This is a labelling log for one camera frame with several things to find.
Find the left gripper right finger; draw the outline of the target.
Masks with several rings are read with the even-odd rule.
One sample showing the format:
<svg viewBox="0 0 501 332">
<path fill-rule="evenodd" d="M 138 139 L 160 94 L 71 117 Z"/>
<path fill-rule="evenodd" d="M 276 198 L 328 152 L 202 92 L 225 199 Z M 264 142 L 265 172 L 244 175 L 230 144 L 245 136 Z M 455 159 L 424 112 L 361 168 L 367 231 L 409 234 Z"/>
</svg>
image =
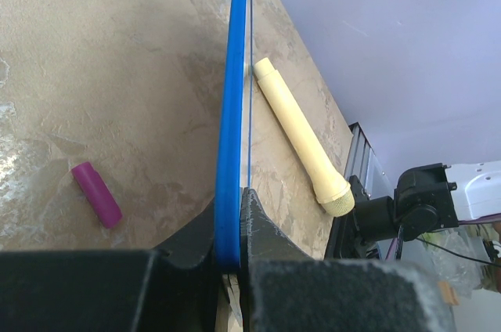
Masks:
<svg viewBox="0 0 501 332">
<path fill-rule="evenodd" d="M 437 281 L 408 262 L 316 260 L 245 189 L 240 217 L 245 331 L 454 331 Z"/>
</svg>

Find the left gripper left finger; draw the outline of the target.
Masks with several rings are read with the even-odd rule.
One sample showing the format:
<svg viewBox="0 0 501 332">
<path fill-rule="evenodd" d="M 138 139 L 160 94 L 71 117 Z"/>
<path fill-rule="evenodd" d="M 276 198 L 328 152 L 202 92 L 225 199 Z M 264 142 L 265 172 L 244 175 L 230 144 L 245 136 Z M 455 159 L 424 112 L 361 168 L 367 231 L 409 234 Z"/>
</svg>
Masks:
<svg viewBox="0 0 501 332">
<path fill-rule="evenodd" d="M 4 331 L 213 331 L 218 276 L 208 206 L 142 250 L 4 251 Z"/>
</svg>

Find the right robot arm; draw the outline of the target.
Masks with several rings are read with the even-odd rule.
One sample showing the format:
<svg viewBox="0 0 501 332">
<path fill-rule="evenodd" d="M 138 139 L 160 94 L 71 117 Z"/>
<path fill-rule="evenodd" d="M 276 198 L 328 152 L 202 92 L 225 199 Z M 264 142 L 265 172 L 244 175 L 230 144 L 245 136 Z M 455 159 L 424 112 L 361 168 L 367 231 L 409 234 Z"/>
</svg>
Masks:
<svg viewBox="0 0 501 332">
<path fill-rule="evenodd" d="M 500 217 L 500 0 L 365 0 L 354 109 L 396 186 L 357 198 L 336 239 L 386 240 Z"/>
</svg>

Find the purple marker cap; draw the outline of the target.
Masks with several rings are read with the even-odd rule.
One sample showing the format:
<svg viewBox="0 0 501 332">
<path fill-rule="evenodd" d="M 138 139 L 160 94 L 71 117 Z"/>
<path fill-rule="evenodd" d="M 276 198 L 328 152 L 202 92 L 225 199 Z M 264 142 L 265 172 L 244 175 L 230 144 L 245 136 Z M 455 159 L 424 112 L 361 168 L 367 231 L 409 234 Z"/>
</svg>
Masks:
<svg viewBox="0 0 501 332">
<path fill-rule="evenodd" d="M 89 162 L 72 168 L 71 174 L 103 226 L 114 228 L 122 219 L 121 209 L 100 174 Z"/>
</svg>

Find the blue framed whiteboard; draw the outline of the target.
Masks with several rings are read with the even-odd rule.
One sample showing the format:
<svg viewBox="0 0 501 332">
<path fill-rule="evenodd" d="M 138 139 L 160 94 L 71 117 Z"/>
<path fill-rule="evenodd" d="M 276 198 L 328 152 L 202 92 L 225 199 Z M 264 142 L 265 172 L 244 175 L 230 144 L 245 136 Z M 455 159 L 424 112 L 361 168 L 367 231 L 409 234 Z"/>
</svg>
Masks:
<svg viewBox="0 0 501 332">
<path fill-rule="evenodd" d="M 214 252 L 223 273 L 240 269 L 240 166 L 247 0 L 231 0 L 214 195 Z"/>
</svg>

